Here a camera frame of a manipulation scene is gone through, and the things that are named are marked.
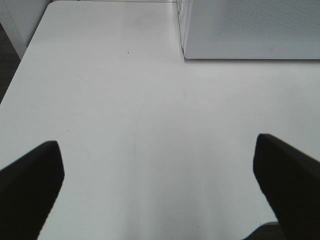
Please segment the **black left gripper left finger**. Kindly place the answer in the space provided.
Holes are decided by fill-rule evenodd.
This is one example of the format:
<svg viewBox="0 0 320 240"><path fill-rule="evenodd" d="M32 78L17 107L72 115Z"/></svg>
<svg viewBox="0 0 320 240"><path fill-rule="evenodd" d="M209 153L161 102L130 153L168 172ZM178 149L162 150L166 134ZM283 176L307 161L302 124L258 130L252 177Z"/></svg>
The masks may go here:
<svg viewBox="0 0 320 240"><path fill-rule="evenodd" d="M57 141L46 141L0 171L0 238L36 240L65 178Z"/></svg>

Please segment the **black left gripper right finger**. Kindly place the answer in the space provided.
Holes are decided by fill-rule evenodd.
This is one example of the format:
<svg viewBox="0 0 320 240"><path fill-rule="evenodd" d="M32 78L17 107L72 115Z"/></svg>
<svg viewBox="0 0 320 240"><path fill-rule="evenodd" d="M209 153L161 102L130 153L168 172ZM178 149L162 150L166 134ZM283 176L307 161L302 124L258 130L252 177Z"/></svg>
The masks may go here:
<svg viewBox="0 0 320 240"><path fill-rule="evenodd" d="M253 173L288 240L320 238L320 162L281 139L256 139Z"/></svg>

